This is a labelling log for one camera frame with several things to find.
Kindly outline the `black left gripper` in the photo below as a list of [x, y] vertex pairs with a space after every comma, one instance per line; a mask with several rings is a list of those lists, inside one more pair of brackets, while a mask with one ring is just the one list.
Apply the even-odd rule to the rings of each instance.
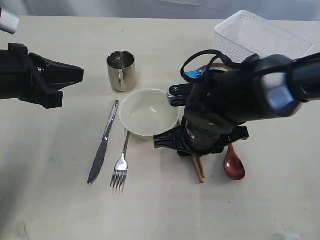
[[60, 108], [63, 88], [81, 83], [84, 70], [29, 53], [24, 44], [0, 51], [0, 98], [18, 99], [45, 109]]

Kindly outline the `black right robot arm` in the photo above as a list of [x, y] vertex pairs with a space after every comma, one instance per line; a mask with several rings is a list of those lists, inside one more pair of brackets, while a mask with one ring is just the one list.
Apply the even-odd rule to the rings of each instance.
[[218, 50], [204, 50], [227, 70], [208, 64], [197, 77], [180, 71], [185, 84], [167, 92], [171, 106], [184, 107], [181, 124], [153, 136], [155, 148], [181, 156], [205, 156], [249, 137], [245, 123], [288, 118], [304, 103], [320, 98], [320, 55], [292, 60], [281, 54], [264, 58], [253, 54], [241, 63]]

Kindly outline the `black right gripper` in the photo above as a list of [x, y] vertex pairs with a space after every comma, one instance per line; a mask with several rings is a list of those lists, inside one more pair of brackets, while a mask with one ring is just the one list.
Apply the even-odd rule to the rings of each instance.
[[220, 95], [181, 94], [177, 106], [185, 107], [181, 126], [154, 135], [156, 149], [175, 150], [180, 156], [203, 156], [220, 153], [225, 146], [250, 137], [246, 126], [224, 113]]

